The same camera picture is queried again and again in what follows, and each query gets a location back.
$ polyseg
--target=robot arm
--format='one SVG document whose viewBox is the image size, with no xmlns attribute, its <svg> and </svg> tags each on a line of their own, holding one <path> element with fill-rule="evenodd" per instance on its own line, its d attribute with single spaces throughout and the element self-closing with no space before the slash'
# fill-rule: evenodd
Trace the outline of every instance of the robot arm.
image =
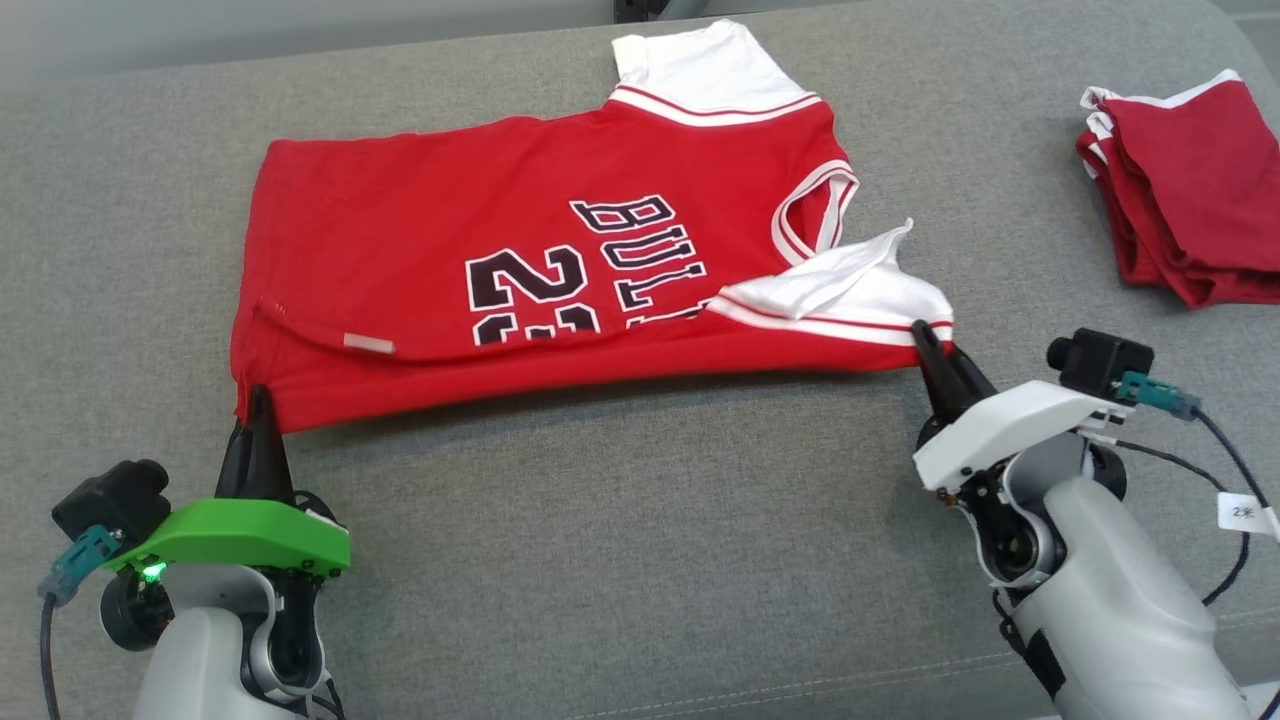
<svg viewBox="0 0 1280 720">
<path fill-rule="evenodd" d="M 916 469 L 973 527 L 1015 605 L 1010 643 L 1064 720 L 1252 720 L 1213 618 L 1125 510 L 1119 457 L 1076 432 L 1133 411 L 1112 391 L 1151 369 L 1151 350 L 1080 331 L 1050 354 L 1068 387 L 997 393 L 928 325 L 914 332 L 934 410 Z"/>
<path fill-rule="evenodd" d="M 315 603 L 351 566 L 351 538 L 293 489 L 266 388 L 236 423 L 214 497 L 170 512 L 166 484 L 146 460 L 86 480 L 52 512 L 81 538 L 70 557 L 86 561 L 55 565 L 40 591 L 64 605 L 93 568 L 116 571 L 100 606 L 106 634 L 124 650 L 155 647 L 134 720 L 296 720 L 315 703 L 340 717 Z M 324 684 L 332 703 L 315 697 Z"/>
</svg>

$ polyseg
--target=green led light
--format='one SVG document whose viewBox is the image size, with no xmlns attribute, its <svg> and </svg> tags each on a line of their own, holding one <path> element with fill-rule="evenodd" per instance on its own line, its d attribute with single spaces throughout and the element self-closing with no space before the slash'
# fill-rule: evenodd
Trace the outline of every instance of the green led light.
<svg viewBox="0 0 1280 720">
<path fill-rule="evenodd" d="M 148 565 L 142 569 L 142 579 L 147 583 L 155 583 L 160 579 L 160 573 L 168 566 L 166 562 L 156 562 L 155 565 Z"/>
</svg>

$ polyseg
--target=cable label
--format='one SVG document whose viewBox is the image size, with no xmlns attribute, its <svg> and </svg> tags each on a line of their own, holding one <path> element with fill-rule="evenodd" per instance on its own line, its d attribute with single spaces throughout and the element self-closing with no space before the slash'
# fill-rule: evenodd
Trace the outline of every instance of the cable label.
<svg viewBox="0 0 1280 720">
<path fill-rule="evenodd" d="M 1272 534 L 1271 523 L 1258 498 L 1234 492 L 1217 493 L 1217 527 L 1242 533 Z"/>
</svg>

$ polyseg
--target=printed number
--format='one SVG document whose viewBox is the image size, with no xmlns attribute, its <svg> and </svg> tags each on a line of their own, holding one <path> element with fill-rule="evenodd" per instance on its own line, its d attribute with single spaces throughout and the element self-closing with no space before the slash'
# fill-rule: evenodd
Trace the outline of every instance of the printed number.
<svg viewBox="0 0 1280 720">
<path fill-rule="evenodd" d="M 536 302 L 568 300 L 586 287 L 586 268 L 577 250 L 567 245 L 545 252 L 547 265 L 559 279 L 539 273 L 511 250 L 500 250 L 479 260 L 467 260 L 467 290 L 472 310 L 511 307 L 516 299 L 511 286 Z"/>
<path fill-rule="evenodd" d="M 645 228 L 675 219 L 676 211 L 660 195 L 648 195 L 630 202 L 570 202 L 573 213 L 594 233 L 614 233 Z M 672 260 L 698 256 L 694 242 L 684 225 L 669 225 L 660 232 L 635 238 L 613 240 L 600 243 L 604 259 L 614 270 L 634 272 L 657 268 Z M 556 324 L 525 325 L 521 328 L 516 314 L 513 291 L 518 290 L 539 304 L 562 304 L 576 297 L 588 284 L 582 255 L 568 245 L 558 245 L 544 254 L 545 266 L 534 268 L 513 250 L 500 250 L 476 260 L 467 260 L 467 295 L 472 311 L 489 313 L 471 327 L 472 340 L 479 345 L 509 342 L 512 337 L 545 340 L 561 333 L 600 332 L 600 319 L 595 309 L 584 302 L 556 307 Z M 666 283 L 707 274 L 701 263 L 691 263 L 682 269 L 662 273 L 645 279 L 621 279 L 613 283 L 623 313 L 652 307 L 653 291 Z M 631 315 L 626 327 L 641 323 L 696 315 L 707 301 L 694 307 L 660 315 Z"/>
<path fill-rule="evenodd" d="M 511 333 L 520 329 L 515 313 L 494 313 L 485 315 L 483 320 L 471 328 L 476 345 L 489 345 L 494 342 L 507 342 Z M 590 305 L 575 302 L 556 309 L 554 325 L 529 325 L 525 328 L 527 340 L 547 340 L 556 337 L 559 332 L 600 332 L 600 320 Z"/>
</svg>

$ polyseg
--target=gray fabric surface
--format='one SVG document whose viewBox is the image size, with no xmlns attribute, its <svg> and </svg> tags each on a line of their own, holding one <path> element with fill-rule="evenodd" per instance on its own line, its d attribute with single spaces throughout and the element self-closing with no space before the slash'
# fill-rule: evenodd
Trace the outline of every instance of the gray fabric surface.
<svg viewBox="0 0 1280 720">
<path fill-rule="evenodd" d="M 1079 325 L 1130 334 L 1274 482 L 1277 310 L 1187 313 L 1124 287 L 1073 152 L 1087 85 L 1166 95 L 1234 67 L 1280 122 L 1233 23 L 1199 0 L 873 0 L 745 22 L 836 109 L 863 181 L 846 237 L 914 217 L 902 264 L 950 295 L 959 341 L 998 386 L 1050 378 L 1047 342 Z M 0 716 L 40 714 L 33 588 L 65 543 L 54 502 L 122 457 L 163 461 L 175 502 L 212 489 L 266 143 L 585 110 L 612 87 L 620 33 L 156 70 L 0 101 Z M 352 717 L 1044 714 L 996 632 L 968 527 L 913 479 L 925 415 L 904 372 L 580 389 L 291 437 L 298 484 L 355 538 L 356 569 L 320 607 Z M 1125 436 L 1240 484 L 1203 430 L 1147 413 Z M 1129 506 L 1207 591 L 1236 547 L 1212 493 L 1129 466 Z M 1280 574 L 1257 555 L 1215 607 L 1245 683 L 1280 670 Z M 147 661 L 102 635 L 105 580 L 55 621 L 67 717 L 127 717 Z"/>
</svg>

